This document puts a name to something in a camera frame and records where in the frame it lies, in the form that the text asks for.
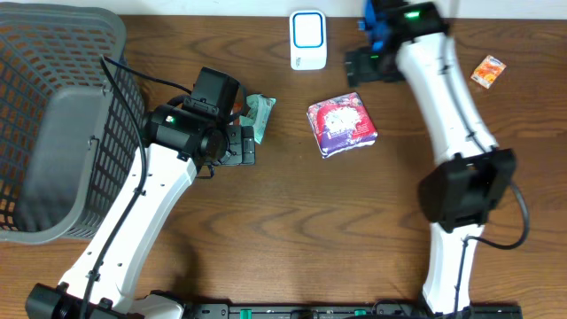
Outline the teal snack packet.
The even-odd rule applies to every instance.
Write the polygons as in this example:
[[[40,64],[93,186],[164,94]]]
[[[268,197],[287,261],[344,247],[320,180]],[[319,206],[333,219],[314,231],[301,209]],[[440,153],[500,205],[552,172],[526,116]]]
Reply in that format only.
[[[246,98],[249,112],[239,117],[241,126],[253,127],[254,141],[261,144],[265,135],[269,115],[276,104],[276,99],[262,94],[253,94]]]

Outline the purple tissue pack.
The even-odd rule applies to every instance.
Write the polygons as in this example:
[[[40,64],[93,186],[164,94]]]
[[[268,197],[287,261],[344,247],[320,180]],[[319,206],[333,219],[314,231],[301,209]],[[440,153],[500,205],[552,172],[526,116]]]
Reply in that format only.
[[[307,118],[324,159],[375,143],[378,132],[358,93],[310,105]]]

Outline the orange tissue pack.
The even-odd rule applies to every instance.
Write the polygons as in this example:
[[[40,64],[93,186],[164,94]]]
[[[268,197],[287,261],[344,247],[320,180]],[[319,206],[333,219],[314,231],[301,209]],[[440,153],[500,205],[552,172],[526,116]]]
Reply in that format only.
[[[470,78],[485,89],[489,89],[506,69],[506,65],[492,55],[487,55],[475,68]]]

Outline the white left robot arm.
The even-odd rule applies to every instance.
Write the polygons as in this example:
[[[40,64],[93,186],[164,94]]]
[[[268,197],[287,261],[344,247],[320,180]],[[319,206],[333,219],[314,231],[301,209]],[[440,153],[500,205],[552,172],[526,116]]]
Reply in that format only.
[[[186,306],[163,292],[138,300],[145,260],[172,208],[202,167],[254,163],[251,126],[229,113],[161,105],[148,113],[143,147],[126,182],[78,261],[57,287],[37,284],[30,318],[181,318]]]

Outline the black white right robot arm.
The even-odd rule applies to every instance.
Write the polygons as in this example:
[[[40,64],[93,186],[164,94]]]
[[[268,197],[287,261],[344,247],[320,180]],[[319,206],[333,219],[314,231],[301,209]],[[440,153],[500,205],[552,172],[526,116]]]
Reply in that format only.
[[[477,244],[489,213],[512,188],[517,166],[475,107],[458,62],[449,23],[433,2],[372,0],[358,23],[368,46],[346,54],[347,82],[404,81],[430,135],[435,168],[418,184],[430,224],[431,249],[423,308],[462,317]]]

